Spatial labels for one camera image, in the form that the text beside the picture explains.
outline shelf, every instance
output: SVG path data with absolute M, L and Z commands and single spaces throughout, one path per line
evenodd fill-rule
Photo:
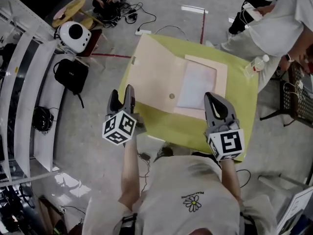
M 8 142 L 7 142 L 7 123 L 8 123 L 8 114 L 11 101 L 11 95 L 15 83 L 15 78 L 21 65 L 24 54 L 29 46 L 30 41 L 32 40 L 36 30 L 38 29 L 38 24 L 34 23 L 28 31 L 26 31 L 19 40 L 8 68 L 6 70 L 6 75 L 2 83 L 2 90 L 0 94 L 0 127 L 1 127 L 1 136 L 2 136 L 2 146 L 4 152 L 4 161 L 1 163 L 3 170 L 9 179 L 12 181 L 10 167 L 9 167 L 9 157 L 8 157 Z
M 34 107 L 45 71 L 56 47 L 56 40 L 39 45 L 20 93 L 14 128 L 14 158 L 27 177 L 30 177 L 29 145 Z
M 58 118 L 59 110 L 57 109 L 60 108 L 64 92 L 64 86 L 60 84 L 57 80 L 55 80 L 53 67 L 62 59 L 69 59 L 73 61 L 74 57 L 66 54 L 55 55 L 47 73 L 47 77 L 39 101 L 39 106 L 50 109 L 50 112 L 54 116 L 54 120 L 57 120 Z M 51 129 L 46 134 L 35 130 L 34 157 L 49 172 L 52 172 L 53 169 L 53 144 L 56 124 L 57 122 L 53 122 Z

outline bottle cap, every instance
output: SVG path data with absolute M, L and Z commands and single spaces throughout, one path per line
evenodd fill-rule
M 264 62 L 268 62 L 269 61 L 269 56 L 268 55 L 264 55 L 263 56 L 263 61 Z

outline white pants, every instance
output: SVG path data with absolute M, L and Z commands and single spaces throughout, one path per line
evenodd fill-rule
M 266 54 L 254 43 L 250 32 L 247 29 L 230 38 L 228 42 L 216 46 L 215 48 L 246 59 L 249 62 L 257 56 L 263 56 Z M 259 92 L 265 87 L 275 73 L 281 59 L 281 57 L 268 56 L 269 61 L 266 63 L 266 67 L 259 73 Z

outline water bottle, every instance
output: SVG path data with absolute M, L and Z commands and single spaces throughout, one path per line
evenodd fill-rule
M 265 68 L 266 63 L 269 61 L 268 55 L 263 57 L 256 57 L 250 64 L 245 68 L 245 76 L 247 78 L 253 77 L 255 74 L 259 73 Z

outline backpack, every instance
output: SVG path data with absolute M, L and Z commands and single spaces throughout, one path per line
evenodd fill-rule
M 84 108 L 84 103 L 80 97 L 80 93 L 83 90 L 85 80 L 88 75 L 88 67 L 75 61 L 63 59 L 56 63 L 53 67 L 54 78 L 63 84 L 65 88 L 73 92 L 74 95 L 78 95 L 79 100 Z

